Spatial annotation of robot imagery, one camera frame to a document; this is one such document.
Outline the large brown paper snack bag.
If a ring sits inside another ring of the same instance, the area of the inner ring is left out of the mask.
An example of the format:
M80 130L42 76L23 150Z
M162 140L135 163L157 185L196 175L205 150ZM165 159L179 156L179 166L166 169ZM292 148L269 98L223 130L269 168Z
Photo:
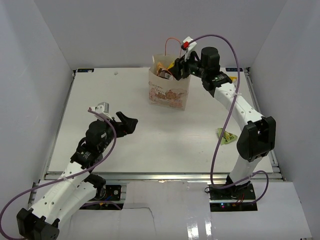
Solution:
M165 70L166 68L163 66L161 62L158 62L156 65L156 75L159 76L160 73Z

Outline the green triangular snack packet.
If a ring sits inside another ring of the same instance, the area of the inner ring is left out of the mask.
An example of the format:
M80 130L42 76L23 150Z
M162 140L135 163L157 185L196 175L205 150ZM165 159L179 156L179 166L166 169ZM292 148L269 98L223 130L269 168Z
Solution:
M218 138L220 138L220 136L222 136L221 141L220 141L221 145L230 144L232 142L235 142L238 139L237 135L230 133L228 131L223 132L222 128L217 129L217 136L218 136Z

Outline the brown chocolate bar wrapper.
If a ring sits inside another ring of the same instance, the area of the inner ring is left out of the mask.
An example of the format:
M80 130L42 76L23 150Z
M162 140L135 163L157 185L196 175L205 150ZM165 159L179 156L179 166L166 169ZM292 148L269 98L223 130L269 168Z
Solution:
M167 80L172 80L173 76L172 74L167 71L167 70L160 70L157 74L158 77L163 78L163 79L167 79Z

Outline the yellow snack packet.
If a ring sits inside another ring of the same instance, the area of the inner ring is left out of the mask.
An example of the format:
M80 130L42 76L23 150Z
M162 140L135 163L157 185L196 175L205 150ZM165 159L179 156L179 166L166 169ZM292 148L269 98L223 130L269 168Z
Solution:
M236 76L230 76L229 78L232 80L232 83L233 83L234 85L237 84L238 78L237 78Z

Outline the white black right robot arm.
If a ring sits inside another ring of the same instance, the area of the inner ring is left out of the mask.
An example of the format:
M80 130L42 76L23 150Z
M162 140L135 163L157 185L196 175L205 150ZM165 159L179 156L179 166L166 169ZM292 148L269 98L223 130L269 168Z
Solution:
M241 131L236 142L238 159L227 175L225 185L212 183L210 193L226 193L236 200L259 172L258 163L275 147L276 121L255 110L237 91L231 78L220 70L220 55L215 47L204 47L201 54L195 51L176 58L169 65L169 72L176 80L190 75L201 79L203 88L227 110L227 118L234 118Z

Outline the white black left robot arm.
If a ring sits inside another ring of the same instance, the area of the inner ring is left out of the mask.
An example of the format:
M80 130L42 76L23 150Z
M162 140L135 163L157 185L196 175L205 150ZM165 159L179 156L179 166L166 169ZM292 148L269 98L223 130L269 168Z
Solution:
M119 121L105 113L97 113L85 136L79 141L75 153L61 176L48 183L50 189L29 209L22 208L16 218L20 235L27 240L55 240L60 229L78 209L91 199L105 196L106 181L92 173L103 162L106 148L115 147L118 138L132 134L138 124L136 118L116 115Z

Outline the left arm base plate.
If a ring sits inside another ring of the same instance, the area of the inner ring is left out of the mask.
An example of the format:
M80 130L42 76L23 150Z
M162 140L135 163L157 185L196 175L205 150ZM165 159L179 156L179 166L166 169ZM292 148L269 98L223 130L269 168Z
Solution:
M101 200L119 201L121 199L121 185L105 185L101 190Z

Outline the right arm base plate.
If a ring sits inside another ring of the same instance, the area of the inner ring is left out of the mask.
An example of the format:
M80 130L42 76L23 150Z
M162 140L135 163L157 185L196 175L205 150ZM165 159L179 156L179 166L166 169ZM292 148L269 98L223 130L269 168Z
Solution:
M256 194L252 183L241 186L232 186L225 189L216 189L209 185L205 192L211 200L255 200Z

